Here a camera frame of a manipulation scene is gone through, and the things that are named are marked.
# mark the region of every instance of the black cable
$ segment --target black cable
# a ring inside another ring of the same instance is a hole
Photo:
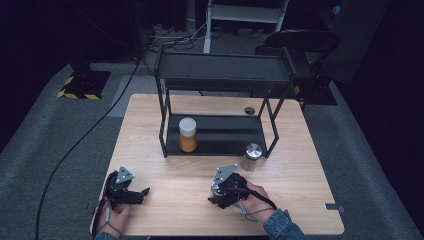
[[[202,28],[203,28],[203,26],[201,28],[199,28],[194,34],[191,34],[190,31],[187,29],[188,36],[177,37],[174,40],[167,40],[167,41],[160,42],[161,38],[159,37],[158,39],[155,39],[154,41],[152,41],[152,44],[149,45],[149,50],[153,53],[157,53],[157,50],[155,48],[159,47],[160,44],[162,44],[165,49],[172,48],[172,49],[175,49],[175,50],[178,50],[178,51],[193,49],[195,47],[194,42],[199,40],[201,38],[201,36],[204,35],[204,33],[201,31]],[[159,35],[159,36],[165,36],[172,31],[173,31],[173,29],[170,30],[169,32],[164,33],[164,34]],[[186,47],[186,48],[178,48],[177,47],[177,46],[184,46],[184,45],[190,45],[190,46]]]
[[[268,203],[269,205],[271,205],[272,208],[274,208],[275,210],[277,210],[277,205],[275,205],[275,203],[273,201],[271,201],[271,199],[262,196],[260,193],[252,190],[252,189],[243,189],[243,188],[227,188],[227,190],[230,191],[240,191],[240,192],[247,192],[249,194],[252,194],[253,196],[257,197],[258,199]]]
[[[168,35],[169,33],[171,33],[171,32],[173,32],[174,31],[174,28],[172,27],[172,28],[170,28],[170,29],[168,29],[168,30],[166,30],[167,32],[166,33],[163,33],[163,34],[159,34],[159,33],[157,33],[156,31],[158,31],[158,29],[154,29],[153,30],[153,32],[154,32],[154,36],[160,36],[160,37],[164,37],[164,36],[166,36],[166,35]],[[154,39],[153,41],[152,41],[152,43],[151,43],[151,45],[150,45],[150,47],[151,47],[151,50],[152,50],[152,52],[155,52],[156,53],[156,50],[154,49],[154,47],[158,47],[159,45],[160,45],[160,39],[161,38],[157,38],[157,39]]]
[[[68,152],[62,157],[62,159],[59,161],[59,163],[56,165],[56,167],[54,168],[53,172],[50,174],[49,179],[47,180],[46,186],[44,187],[44,191],[43,194],[41,195],[41,199],[40,199],[40,203],[38,205],[38,211],[37,211],[37,218],[36,218],[36,223],[35,223],[35,239],[38,240],[38,234],[39,234],[39,227],[40,227],[40,217],[41,217],[41,210],[43,209],[43,202],[44,202],[44,198],[46,196],[47,193],[47,189],[49,188],[50,182],[53,179],[54,174],[56,173],[57,169],[60,167],[60,165],[65,161],[66,157],[68,157],[68,155],[82,142],[82,140],[84,140],[85,137],[87,137],[88,134],[91,133],[91,131],[93,131],[93,129],[95,127],[97,127],[97,125],[99,125],[99,123],[110,113],[110,111],[112,111],[112,109],[116,106],[116,104],[121,100],[122,96],[124,95],[125,91],[128,88],[128,85],[130,84],[138,66],[140,65],[140,60],[137,61],[137,65],[135,66],[130,79],[128,80],[127,84],[124,87],[124,90],[122,91],[121,95],[119,96],[119,98],[116,100],[116,102],[109,108],[109,110],[103,114],[103,116],[97,120],[97,122],[94,124],[93,127],[91,127],[69,150]]]
[[[150,69],[150,66],[149,66],[149,64],[147,63],[147,60],[146,60],[146,57],[143,55],[143,56],[141,56],[141,61],[143,62],[143,64],[144,64],[144,67],[146,68],[146,70],[147,70],[147,73],[150,75],[150,76],[152,76],[152,77],[154,77],[155,76],[155,74],[154,74],[154,72]]]
[[[126,0],[125,5],[127,5],[128,19],[129,19],[130,26],[131,26],[131,32],[132,32],[132,35],[133,35],[132,38],[133,38],[133,41],[134,41],[134,46],[138,47],[138,49],[137,49],[137,47],[135,47],[134,50],[141,51],[141,49],[143,49],[143,46],[142,46],[141,42],[139,41],[140,36],[138,36],[137,28],[134,25],[134,21],[135,21],[134,16],[133,16],[134,12],[131,13],[131,11],[132,11],[131,6],[132,5],[130,6],[131,3],[129,3],[129,1],[130,0]]]
[[[94,215],[93,225],[91,227],[91,236],[93,237],[93,239],[97,235],[97,224],[99,223],[99,217],[103,211],[103,207],[105,203],[109,201],[109,199],[105,200],[105,196],[106,196],[106,186],[103,189],[103,195],[102,195],[102,198],[100,199],[100,203],[99,203],[99,206],[97,207],[96,215]]]
[[[239,194],[238,194],[238,199],[240,199],[240,194],[241,194],[241,192],[242,191],[239,191]],[[252,221],[252,222],[258,222],[257,220],[255,220],[255,219],[251,219],[251,218],[248,218],[247,216],[249,215],[249,216],[252,216],[252,215],[255,215],[255,214],[257,214],[257,213],[260,213],[260,212],[264,212],[264,211],[268,211],[268,210],[276,210],[275,208],[264,208],[264,209],[261,209],[261,210],[258,210],[258,211],[256,211],[256,212],[253,212],[253,213],[247,213],[246,212],[246,209],[243,207],[243,205],[241,204],[241,202],[240,202],[240,200],[238,201],[238,203],[239,203],[239,205],[240,205],[240,209],[241,209],[241,212],[243,213],[243,215],[244,215],[244,218],[246,218],[246,220],[249,220],[249,221]]]
[[[130,49],[133,50],[137,50],[137,48],[135,48],[134,46],[131,46],[127,43],[124,43],[114,37],[112,37],[110,34],[108,34],[107,32],[105,32],[103,29],[101,29],[93,20],[91,20],[80,8],[78,8],[71,0],[67,0],[67,2],[69,3],[69,5],[71,5],[77,12],[79,12],[91,25],[93,25],[94,28],[96,28],[97,30],[99,30],[101,33],[103,33],[106,37],[108,37],[109,39],[111,39],[112,41],[119,43],[125,47],[128,47]]]

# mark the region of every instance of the silver canister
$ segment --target silver canister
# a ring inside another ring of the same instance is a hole
[[[256,143],[250,143],[246,147],[246,152],[240,164],[241,168],[246,172],[253,172],[261,155],[262,148]]]

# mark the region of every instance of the chair backrest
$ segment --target chair backrest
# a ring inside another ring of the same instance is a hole
[[[258,55],[268,55],[265,52],[270,49],[283,49],[319,53],[312,61],[312,67],[331,53],[339,45],[339,37],[329,31],[319,30],[282,30],[272,33],[263,43],[256,49]]]

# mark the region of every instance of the black chair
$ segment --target black chair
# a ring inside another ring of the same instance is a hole
[[[283,30],[271,34],[262,45],[255,48],[255,54],[283,57],[291,71],[294,87],[289,97],[298,100],[303,111],[310,99],[314,82],[319,77],[324,58],[339,42],[339,37],[328,31]],[[270,97],[281,96],[281,91],[276,86]]]

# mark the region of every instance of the denim sleeve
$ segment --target denim sleeve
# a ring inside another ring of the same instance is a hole
[[[116,238],[112,234],[101,232],[96,235],[94,240],[116,240]]]
[[[302,230],[291,221],[287,210],[284,210],[284,212],[281,209],[275,211],[265,222],[264,229],[271,240],[308,239]]]

